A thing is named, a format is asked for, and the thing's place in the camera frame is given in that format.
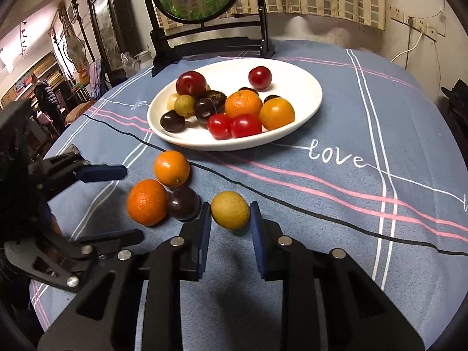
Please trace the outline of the small green-yellow fruit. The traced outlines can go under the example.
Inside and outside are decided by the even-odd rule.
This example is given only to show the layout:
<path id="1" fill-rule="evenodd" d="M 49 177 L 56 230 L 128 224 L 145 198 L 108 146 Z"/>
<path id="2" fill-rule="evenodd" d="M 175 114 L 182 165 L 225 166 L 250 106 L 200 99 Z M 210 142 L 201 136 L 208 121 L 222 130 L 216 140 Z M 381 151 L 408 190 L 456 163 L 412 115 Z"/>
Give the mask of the small green-yellow fruit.
<path id="1" fill-rule="evenodd" d="M 216 223 L 228 230 L 241 230 L 250 219 L 246 200 L 233 191 L 217 194 L 211 202 L 211 213 Z"/>

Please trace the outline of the small yellow-brown fruit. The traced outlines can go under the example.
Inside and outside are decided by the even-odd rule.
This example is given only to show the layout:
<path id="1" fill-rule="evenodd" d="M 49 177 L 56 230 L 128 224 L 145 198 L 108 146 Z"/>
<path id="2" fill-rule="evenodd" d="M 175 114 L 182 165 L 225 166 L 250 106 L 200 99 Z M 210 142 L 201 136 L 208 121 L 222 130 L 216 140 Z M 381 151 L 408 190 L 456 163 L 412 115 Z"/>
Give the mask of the small yellow-brown fruit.
<path id="1" fill-rule="evenodd" d="M 171 94 L 170 97 L 167 99 L 167 110 L 171 111 L 175 109 L 175 102 L 179 98 L 178 94 Z"/>

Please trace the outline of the person in dark jacket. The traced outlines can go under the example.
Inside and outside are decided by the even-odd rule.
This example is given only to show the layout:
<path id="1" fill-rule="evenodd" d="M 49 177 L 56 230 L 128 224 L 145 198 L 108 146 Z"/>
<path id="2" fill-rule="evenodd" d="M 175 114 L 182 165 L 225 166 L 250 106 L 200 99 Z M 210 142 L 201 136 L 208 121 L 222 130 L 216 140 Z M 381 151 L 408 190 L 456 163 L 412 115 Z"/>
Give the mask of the person in dark jacket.
<path id="1" fill-rule="evenodd" d="M 56 130 L 62 134 L 65 131 L 65 124 L 60 112 L 59 100 L 51 86 L 47 80 L 39 79 L 35 74 L 32 74 L 32 84 L 34 85 L 34 94 L 41 112 L 47 114 L 51 118 Z"/>

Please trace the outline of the blue striped tablecloth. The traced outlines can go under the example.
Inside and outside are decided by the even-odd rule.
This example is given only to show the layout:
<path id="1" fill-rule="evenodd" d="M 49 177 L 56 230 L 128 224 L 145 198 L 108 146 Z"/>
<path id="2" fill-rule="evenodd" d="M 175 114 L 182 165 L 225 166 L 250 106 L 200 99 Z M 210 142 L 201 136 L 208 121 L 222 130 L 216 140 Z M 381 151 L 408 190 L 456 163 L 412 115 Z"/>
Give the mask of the blue striped tablecloth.
<path id="1" fill-rule="evenodd" d="M 287 137 L 245 151 L 185 150 L 191 187 L 206 201 L 238 192 L 308 248 L 339 247 L 433 345 L 467 295 L 467 167 L 436 106 L 400 66 L 375 54 L 279 41 L 275 58 L 312 74 L 321 108 Z M 126 209 L 170 148 L 147 108 L 168 83 L 207 59 L 143 71 L 109 91 L 55 141 L 94 164 L 122 164 L 123 181 L 78 183 L 51 202 L 62 233 L 83 238 L 136 225 Z"/>

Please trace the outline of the smooth orange on plate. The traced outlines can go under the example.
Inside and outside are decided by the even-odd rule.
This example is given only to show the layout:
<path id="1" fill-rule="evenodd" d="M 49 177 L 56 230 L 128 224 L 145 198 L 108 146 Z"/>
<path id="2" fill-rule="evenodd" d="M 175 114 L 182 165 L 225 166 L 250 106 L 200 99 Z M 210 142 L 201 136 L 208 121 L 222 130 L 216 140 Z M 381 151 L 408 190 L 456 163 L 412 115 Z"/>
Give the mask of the smooth orange on plate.
<path id="1" fill-rule="evenodd" d="M 293 105 L 282 97 L 272 98 L 263 104 L 259 120 L 268 131 L 282 128 L 295 121 Z"/>

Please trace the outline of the textured orange mandarin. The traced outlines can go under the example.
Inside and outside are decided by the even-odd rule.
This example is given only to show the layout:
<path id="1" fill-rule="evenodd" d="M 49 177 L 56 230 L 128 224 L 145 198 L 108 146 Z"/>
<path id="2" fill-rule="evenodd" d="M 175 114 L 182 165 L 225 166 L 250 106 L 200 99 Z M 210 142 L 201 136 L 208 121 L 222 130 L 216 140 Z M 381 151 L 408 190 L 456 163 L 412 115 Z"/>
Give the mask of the textured orange mandarin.
<path id="1" fill-rule="evenodd" d="M 251 90 L 238 90 L 224 103 L 224 111 L 231 118 L 244 114 L 258 116 L 262 107 L 263 102 L 259 95 Z"/>

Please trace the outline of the dark purple plum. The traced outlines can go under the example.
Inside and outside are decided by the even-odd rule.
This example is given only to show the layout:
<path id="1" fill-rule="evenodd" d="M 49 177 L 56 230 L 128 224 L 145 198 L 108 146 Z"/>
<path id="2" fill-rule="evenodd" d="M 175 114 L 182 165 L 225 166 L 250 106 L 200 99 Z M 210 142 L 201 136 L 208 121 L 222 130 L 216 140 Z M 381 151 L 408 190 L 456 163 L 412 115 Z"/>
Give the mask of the dark purple plum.
<path id="1" fill-rule="evenodd" d="M 194 114 L 201 124 L 206 124 L 209 118 L 216 114 L 216 105 L 209 98 L 203 97 L 195 102 Z"/>

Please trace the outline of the dark wooden cabinet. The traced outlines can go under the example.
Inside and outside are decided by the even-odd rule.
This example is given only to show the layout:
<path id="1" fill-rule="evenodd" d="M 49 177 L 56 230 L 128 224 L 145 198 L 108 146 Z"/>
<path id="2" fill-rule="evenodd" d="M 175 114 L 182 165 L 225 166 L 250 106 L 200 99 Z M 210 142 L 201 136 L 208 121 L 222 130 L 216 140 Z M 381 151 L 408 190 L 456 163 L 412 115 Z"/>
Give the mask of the dark wooden cabinet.
<path id="1" fill-rule="evenodd" d="M 111 86 L 127 79 L 121 55 L 143 50 L 131 0 L 87 0 L 91 23 Z"/>

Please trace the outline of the dark plum front plate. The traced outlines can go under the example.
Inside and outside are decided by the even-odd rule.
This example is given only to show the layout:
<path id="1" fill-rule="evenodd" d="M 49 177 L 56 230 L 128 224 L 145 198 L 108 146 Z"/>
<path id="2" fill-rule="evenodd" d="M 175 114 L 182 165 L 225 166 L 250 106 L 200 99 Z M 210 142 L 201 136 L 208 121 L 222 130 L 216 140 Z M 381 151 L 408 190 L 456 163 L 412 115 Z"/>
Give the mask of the dark plum front plate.
<path id="1" fill-rule="evenodd" d="M 164 115 L 160 117 L 159 123 L 165 131 L 170 133 L 181 132 L 186 127 L 185 118 L 179 115 L 174 109 L 164 113 Z"/>

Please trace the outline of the standing fan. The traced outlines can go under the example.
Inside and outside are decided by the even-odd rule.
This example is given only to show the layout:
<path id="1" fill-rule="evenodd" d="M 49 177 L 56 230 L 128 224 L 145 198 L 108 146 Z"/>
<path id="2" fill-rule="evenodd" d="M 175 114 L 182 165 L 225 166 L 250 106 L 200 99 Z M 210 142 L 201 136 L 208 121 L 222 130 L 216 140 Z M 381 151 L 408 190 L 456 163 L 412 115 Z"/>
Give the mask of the standing fan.
<path id="1" fill-rule="evenodd" d="M 66 52 L 72 61 L 76 71 L 87 67 L 87 57 L 83 42 L 78 37 L 69 36 L 66 38 Z"/>

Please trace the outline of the rough orange on table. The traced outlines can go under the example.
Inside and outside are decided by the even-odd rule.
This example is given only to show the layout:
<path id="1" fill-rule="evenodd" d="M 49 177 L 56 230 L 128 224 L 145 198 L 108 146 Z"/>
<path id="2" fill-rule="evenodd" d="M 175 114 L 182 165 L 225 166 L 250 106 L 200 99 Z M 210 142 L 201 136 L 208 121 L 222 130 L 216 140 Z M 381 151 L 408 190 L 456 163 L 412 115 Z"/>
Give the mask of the rough orange on table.
<path id="1" fill-rule="evenodd" d="M 166 189 L 154 179 L 137 182 L 127 199 L 127 212 L 132 220 L 145 226 L 155 226 L 167 215 Z"/>

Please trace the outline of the smooth orange on table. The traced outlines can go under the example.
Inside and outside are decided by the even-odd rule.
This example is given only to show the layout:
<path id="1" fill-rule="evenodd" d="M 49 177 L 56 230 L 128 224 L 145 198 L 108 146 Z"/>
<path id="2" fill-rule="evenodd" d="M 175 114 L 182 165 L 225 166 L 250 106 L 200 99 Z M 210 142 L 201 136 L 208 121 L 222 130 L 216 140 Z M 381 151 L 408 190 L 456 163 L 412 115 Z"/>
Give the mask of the smooth orange on table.
<path id="1" fill-rule="evenodd" d="M 157 180 L 173 189 L 184 185 L 190 176 L 190 165 L 178 151 L 164 151 L 156 157 L 154 172 Z"/>

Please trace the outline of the dark passion fruit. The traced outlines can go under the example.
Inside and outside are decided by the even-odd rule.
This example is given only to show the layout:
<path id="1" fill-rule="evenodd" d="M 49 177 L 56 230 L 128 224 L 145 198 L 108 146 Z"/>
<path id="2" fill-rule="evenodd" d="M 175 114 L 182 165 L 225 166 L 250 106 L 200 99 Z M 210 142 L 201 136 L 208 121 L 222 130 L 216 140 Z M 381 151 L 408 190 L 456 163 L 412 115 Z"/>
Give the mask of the dark passion fruit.
<path id="1" fill-rule="evenodd" d="M 210 99 L 212 103 L 214 103 L 216 111 L 218 113 L 224 112 L 224 105 L 226 102 L 226 95 L 217 90 L 209 90 L 206 92 L 205 97 Z"/>

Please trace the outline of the red plum far plate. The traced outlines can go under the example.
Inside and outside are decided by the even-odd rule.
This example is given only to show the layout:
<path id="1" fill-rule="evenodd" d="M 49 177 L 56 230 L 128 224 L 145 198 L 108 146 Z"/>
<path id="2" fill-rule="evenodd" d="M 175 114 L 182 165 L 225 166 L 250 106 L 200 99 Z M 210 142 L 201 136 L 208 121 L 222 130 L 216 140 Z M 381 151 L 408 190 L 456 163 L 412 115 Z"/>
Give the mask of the red plum far plate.
<path id="1" fill-rule="evenodd" d="M 266 90 L 272 83 L 272 74 L 267 67 L 258 66 L 249 71 L 248 80 L 256 90 Z"/>

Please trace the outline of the dark plum on table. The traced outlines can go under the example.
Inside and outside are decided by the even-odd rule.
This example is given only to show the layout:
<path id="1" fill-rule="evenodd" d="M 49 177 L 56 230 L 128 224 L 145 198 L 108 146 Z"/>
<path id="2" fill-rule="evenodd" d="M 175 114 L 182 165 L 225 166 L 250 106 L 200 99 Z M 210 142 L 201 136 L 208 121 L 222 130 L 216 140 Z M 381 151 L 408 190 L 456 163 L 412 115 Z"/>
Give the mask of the dark plum on table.
<path id="1" fill-rule="evenodd" d="M 199 195 L 190 187 L 180 186 L 173 189 L 167 201 L 167 212 L 175 219 L 186 222 L 194 219 L 201 207 Z"/>

